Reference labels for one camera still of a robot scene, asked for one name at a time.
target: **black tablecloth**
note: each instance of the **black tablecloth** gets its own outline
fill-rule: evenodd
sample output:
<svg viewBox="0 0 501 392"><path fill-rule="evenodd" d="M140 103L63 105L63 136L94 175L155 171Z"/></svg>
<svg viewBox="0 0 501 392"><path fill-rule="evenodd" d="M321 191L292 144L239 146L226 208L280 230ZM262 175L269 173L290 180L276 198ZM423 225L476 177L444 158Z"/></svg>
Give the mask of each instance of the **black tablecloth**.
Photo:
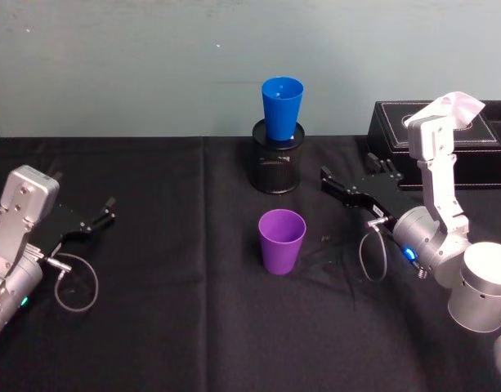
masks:
<svg viewBox="0 0 501 392"><path fill-rule="evenodd" d="M101 280L90 312L64 312L45 267L0 335L0 391L500 391L501 331L459 327L449 293L418 280L394 247L387 278L364 280L367 215L319 182L322 165L363 174L361 140L308 137L302 183L284 196L248 183L247 138L0 140L0 194L27 163L64 173L63 203L91 213L113 195L119 215L81 249ZM458 196L471 240L501 243L501 190ZM308 225L285 277L264 270L257 242L259 216L276 207Z"/></svg>

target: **mesh cylinder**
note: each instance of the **mesh cylinder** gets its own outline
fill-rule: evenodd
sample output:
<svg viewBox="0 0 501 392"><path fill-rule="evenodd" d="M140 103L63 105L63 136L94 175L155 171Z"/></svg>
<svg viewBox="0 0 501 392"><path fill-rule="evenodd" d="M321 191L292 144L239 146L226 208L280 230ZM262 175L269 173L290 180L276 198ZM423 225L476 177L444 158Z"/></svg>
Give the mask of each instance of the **mesh cylinder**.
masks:
<svg viewBox="0 0 501 392"><path fill-rule="evenodd" d="M266 137L265 120L252 132L253 151L250 163L252 185L266 194L285 194L299 185L299 163L305 131L296 124L293 138L286 141Z"/></svg>

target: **wall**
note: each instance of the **wall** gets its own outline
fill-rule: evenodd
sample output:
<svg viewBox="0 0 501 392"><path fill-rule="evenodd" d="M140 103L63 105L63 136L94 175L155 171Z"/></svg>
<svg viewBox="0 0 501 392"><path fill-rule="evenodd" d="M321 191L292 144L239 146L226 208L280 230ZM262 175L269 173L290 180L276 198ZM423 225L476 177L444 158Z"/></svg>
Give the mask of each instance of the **wall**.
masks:
<svg viewBox="0 0 501 392"><path fill-rule="evenodd" d="M376 100L501 99L501 1L0 0L0 136L248 135L260 84L311 134Z"/></svg>

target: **tissue box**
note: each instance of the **tissue box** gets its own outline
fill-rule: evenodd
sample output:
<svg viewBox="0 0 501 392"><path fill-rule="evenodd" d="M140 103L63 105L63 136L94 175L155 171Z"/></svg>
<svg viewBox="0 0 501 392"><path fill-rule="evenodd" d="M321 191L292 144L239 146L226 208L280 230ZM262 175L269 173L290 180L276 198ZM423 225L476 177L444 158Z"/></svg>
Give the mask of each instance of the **tissue box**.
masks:
<svg viewBox="0 0 501 392"><path fill-rule="evenodd" d="M391 159L405 176L404 189L422 187L417 161L409 156L408 131L404 121L430 100L380 101L368 132L369 151ZM486 100L485 108L464 129L454 132L456 188L501 188L501 100Z"/></svg>

